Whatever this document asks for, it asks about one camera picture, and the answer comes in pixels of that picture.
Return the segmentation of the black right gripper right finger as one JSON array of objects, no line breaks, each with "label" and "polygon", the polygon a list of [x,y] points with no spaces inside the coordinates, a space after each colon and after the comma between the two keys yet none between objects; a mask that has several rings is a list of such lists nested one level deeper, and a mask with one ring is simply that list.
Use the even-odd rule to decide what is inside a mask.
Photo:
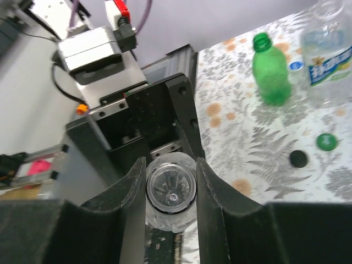
[{"label": "black right gripper right finger", "polygon": [[201,263],[351,263],[351,204],[261,205],[203,158],[196,175]]}]

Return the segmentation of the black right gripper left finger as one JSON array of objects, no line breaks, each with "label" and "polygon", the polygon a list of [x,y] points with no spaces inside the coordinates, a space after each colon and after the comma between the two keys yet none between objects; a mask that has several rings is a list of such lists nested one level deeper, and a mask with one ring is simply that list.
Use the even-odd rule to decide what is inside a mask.
[{"label": "black right gripper left finger", "polygon": [[1,202],[1,263],[143,263],[146,160],[77,206],[65,200]]}]

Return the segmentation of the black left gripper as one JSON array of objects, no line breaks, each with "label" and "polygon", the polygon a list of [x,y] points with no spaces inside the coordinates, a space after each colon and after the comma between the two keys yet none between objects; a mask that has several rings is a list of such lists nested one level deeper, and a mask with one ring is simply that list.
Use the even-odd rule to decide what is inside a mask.
[{"label": "black left gripper", "polygon": [[67,124],[66,135],[107,185],[124,177],[139,157],[150,163],[176,150],[194,159],[205,156],[193,85],[183,73],[101,98],[91,113]]}]

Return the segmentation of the clear bottle black label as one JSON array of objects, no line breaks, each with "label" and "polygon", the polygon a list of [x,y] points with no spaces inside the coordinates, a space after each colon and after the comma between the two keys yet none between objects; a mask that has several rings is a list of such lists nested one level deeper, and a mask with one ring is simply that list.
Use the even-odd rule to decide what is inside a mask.
[{"label": "clear bottle black label", "polygon": [[182,152],[164,154],[146,169],[146,223],[181,233],[196,219],[196,161]]}]

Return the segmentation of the black bottle cap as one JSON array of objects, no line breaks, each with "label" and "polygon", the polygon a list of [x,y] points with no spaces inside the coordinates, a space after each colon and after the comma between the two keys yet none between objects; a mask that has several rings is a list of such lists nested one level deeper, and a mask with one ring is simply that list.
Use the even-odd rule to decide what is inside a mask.
[{"label": "black bottle cap", "polygon": [[295,168],[304,168],[308,164],[308,157],[304,151],[294,150],[289,156],[289,161]]}]

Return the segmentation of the green bottle cap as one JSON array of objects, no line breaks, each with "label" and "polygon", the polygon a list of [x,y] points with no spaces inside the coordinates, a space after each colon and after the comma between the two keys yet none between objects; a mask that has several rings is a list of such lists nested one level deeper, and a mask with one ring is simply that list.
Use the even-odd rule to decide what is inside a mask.
[{"label": "green bottle cap", "polygon": [[338,146],[338,140],[333,134],[323,133],[316,138],[316,145],[324,151],[333,151]]}]

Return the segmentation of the green plastic bottle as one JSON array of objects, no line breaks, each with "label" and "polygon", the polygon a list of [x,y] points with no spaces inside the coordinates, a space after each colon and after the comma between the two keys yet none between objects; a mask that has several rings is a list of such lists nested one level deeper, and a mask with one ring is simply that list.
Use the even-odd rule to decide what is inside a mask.
[{"label": "green plastic bottle", "polygon": [[255,51],[252,73],[263,102],[273,106],[284,105],[292,91],[284,53],[273,45],[265,32],[255,35],[252,44]]}]

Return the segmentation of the white blue bottle cap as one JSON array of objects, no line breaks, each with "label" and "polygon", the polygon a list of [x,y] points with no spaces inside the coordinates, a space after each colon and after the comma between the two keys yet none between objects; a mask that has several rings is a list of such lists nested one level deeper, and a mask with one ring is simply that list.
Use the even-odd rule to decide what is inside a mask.
[{"label": "white blue bottle cap", "polygon": [[288,64],[288,70],[290,72],[300,72],[304,68],[304,62],[302,60],[293,60]]}]

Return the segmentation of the clear bottle lemon label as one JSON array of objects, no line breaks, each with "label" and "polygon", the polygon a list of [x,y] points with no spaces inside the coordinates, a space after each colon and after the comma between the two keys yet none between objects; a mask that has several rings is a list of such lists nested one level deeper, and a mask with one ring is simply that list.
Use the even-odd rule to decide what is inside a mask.
[{"label": "clear bottle lemon label", "polygon": [[351,96],[351,22],[344,2],[318,1],[300,44],[312,105],[346,103]]}]

